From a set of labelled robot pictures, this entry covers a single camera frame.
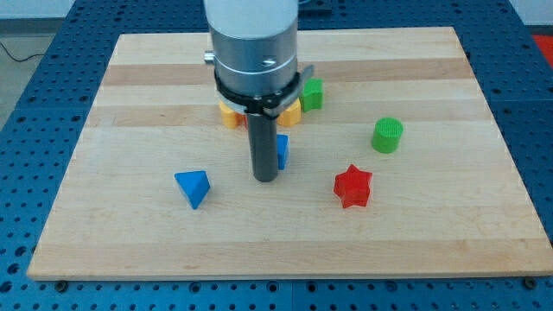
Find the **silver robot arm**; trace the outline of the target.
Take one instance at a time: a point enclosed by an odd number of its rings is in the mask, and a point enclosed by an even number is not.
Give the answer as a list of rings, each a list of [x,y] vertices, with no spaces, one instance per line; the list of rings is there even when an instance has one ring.
[[[263,96],[297,71],[297,0],[205,0],[214,67],[228,90]]]

